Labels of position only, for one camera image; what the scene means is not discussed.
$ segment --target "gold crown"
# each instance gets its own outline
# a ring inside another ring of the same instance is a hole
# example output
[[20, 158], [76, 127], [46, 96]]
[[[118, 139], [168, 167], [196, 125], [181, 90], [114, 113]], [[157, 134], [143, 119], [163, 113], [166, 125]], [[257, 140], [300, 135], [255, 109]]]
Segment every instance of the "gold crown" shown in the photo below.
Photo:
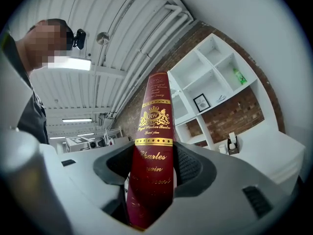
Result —
[[149, 111], [158, 111], [159, 108], [157, 106], [153, 106], [152, 108], [149, 108]]

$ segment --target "rectangular light fixture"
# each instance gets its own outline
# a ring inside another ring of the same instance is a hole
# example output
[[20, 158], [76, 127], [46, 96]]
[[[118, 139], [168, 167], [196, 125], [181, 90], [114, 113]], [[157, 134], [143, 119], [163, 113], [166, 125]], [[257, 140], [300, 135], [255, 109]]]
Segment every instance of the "rectangular light fixture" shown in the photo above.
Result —
[[91, 118], [77, 118], [77, 119], [63, 119], [63, 123], [73, 123], [73, 122], [91, 122]]
[[65, 137], [55, 137], [55, 138], [50, 138], [50, 139], [65, 139]]
[[78, 136], [88, 136], [88, 135], [93, 135], [94, 133], [86, 133], [86, 134], [79, 134]]
[[48, 68], [64, 68], [89, 71], [91, 60], [74, 57], [54, 57], [53, 63], [48, 63]]

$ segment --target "person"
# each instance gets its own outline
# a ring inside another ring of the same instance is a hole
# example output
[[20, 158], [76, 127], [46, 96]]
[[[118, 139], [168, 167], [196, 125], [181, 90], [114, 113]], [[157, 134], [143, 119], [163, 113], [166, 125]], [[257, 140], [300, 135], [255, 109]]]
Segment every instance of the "person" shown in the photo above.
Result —
[[61, 19], [42, 20], [32, 26], [26, 35], [15, 41], [9, 32], [4, 33], [1, 50], [21, 78], [33, 90], [18, 128], [32, 134], [40, 143], [49, 144], [46, 130], [46, 114], [42, 101], [34, 92], [30, 75], [34, 70], [53, 62], [55, 56], [64, 56], [72, 49], [74, 34]]

